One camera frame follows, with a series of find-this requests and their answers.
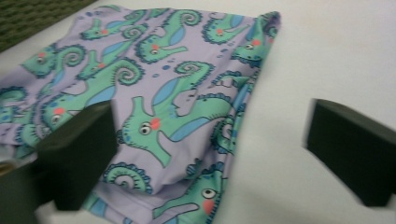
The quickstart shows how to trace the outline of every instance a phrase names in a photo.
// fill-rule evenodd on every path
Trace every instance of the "seahorse eye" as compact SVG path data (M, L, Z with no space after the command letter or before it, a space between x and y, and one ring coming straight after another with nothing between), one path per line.
M248 44L248 45L245 46L245 49L254 49L254 47L253 47L253 45Z
M202 196L206 199L212 199L216 196L216 191L213 189L203 189L202 190Z
M59 122L61 117L62 117L62 115L54 115L54 116L52 116L50 121L52 122L53 125L55 125L55 124L57 124Z
M151 127L150 124L148 122L144 122L140 125L140 129L139 132L143 135L148 135L149 133L151 133Z
M38 62L39 64L43 64L43 63L46 62L46 60L45 60L44 58L42 58L42 57L39 57L39 58L37 58L37 62Z

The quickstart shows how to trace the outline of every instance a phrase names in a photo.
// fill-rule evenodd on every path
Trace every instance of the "pink cheek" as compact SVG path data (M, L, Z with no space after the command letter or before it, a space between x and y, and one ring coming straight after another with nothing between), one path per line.
M150 125L153 130L158 130L161 127L161 120L158 118L154 118L151 120Z
M53 109L53 114L55 115L62 115L64 113L64 109L61 107Z
M215 206L215 202L213 200L206 199L204 200L202 206L205 210L205 213L209 216L213 210L213 207Z
M258 40L258 39L254 39L254 40L251 41L251 44L252 44L253 46L258 46L258 45L260 45L260 43L261 43L261 41Z
M158 47L158 45L151 45L152 49L156 49L158 50L160 47Z

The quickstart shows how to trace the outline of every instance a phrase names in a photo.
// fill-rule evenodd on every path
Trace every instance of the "white surface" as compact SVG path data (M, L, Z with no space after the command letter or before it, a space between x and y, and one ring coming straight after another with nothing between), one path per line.
M256 17L277 10L282 27L262 70L238 143L217 224L395 223L395 206L356 201L302 146L312 98L335 101L396 129L396 2L386 0L128 0L128 8L175 7ZM65 35L68 18L0 54L0 74ZM86 212L56 224L106 223Z

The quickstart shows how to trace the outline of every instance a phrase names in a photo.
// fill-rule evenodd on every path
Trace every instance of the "blue seahorse fin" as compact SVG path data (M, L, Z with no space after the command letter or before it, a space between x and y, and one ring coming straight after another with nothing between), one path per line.
M248 33L247 33L246 39L247 39L247 40L253 39L253 36L254 36L254 33L255 33L255 32L256 32L256 27L253 25L253 26L250 27L250 30L249 30Z
M107 54L116 51L122 46L123 42L117 43L110 45L109 47L105 48L105 50L102 51L102 57L106 56Z
M112 21L108 25L106 25L106 28L110 29L110 28L120 25L121 23L123 23L123 21Z
M210 119L207 118L198 118L192 120L181 126L177 131L175 131L172 134L172 136L170 136L170 139L174 142L181 141L189 134L193 133L195 130L197 130L199 127L203 126L204 124L208 123L209 121Z
M133 223L132 220L129 219L128 217L126 217L126 218L122 221L122 224L132 224L132 223Z
M165 83L165 85L163 85L161 89L157 92L157 94L154 96L152 105L158 105L159 103L166 100L166 98L168 98L174 91L177 82L178 82L178 78L175 78Z
M103 200L98 199L98 201L96 201L96 203L90 209L90 212L96 216L104 217L106 209L107 204Z
M241 24L242 20L244 19L243 16L240 15L233 15L233 18L231 19L231 26L236 27L239 24Z
M178 29L170 38L169 40L169 45L175 45L178 42L180 42L181 39L183 39L184 34L186 34L185 29L182 27Z
M116 88L114 86L108 87L107 89L102 90L101 92L94 95L86 104L86 106L94 105L99 102L107 101L113 98L114 93L116 92Z
M244 85L233 100L233 108L237 109L242 103L244 103L247 93L248 85Z
M163 224L177 224L177 217L174 217L174 218L164 222Z
M55 79L53 79L52 84L56 85L58 84L62 78L64 78L64 70L60 71L58 74L56 74Z

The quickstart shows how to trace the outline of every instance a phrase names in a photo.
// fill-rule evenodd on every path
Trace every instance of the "folded garment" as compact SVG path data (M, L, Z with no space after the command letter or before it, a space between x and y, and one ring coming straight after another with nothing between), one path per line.
M81 12L64 38L1 80L0 155L29 158L83 108L112 100L119 153L84 207L114 223L211 223L279 20L277 12Z

